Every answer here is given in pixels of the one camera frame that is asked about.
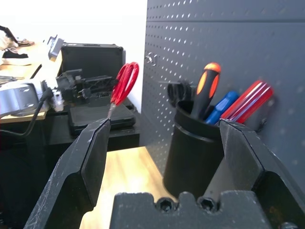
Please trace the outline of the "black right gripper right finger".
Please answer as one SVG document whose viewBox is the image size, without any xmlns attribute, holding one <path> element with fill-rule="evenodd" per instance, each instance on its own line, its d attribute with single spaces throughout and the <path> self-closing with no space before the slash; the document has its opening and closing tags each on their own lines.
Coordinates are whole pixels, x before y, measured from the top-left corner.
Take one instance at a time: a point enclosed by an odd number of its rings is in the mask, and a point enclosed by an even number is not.
<svg viewBox="0 0 305 229">
<path fill-rule="evenodd" d="M 274 229 L 305 227 L 305 193 L 257 133 L 221 120 L 224 158 L 238 190 L 253 191 Z"/>
</svg>

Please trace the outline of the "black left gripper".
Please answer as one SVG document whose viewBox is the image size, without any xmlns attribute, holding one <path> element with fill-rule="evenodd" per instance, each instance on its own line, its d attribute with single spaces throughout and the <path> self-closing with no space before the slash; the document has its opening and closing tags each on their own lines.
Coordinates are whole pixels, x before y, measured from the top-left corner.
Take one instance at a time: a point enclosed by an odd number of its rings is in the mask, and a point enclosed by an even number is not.
<svg viewBox="0 0 305 229">
<path fill-rule="evenodd" d="M 87 85 L 115 86 L 118 80 L 103 75 L 82 78 L 82 69 L 68 70 L 56 77 L 57 89 L 61 92 L 63 104 L 82 104 L 100 99 L 110 100 L 112 91 L 91 91 Z"/>
</svg>

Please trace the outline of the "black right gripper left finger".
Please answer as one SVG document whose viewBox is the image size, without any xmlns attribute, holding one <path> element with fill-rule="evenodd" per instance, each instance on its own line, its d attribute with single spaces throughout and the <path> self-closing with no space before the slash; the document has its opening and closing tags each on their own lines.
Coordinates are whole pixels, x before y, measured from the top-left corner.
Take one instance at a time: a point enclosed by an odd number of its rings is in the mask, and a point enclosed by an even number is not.
<svg viewBox="0 0 305 229">
<path fill-rule="evenodd" d="M 78 229 L 97 204 L 111 123 L 90 123 L 59 158 L 26 224 L 26 229 Z"/>
</svg>

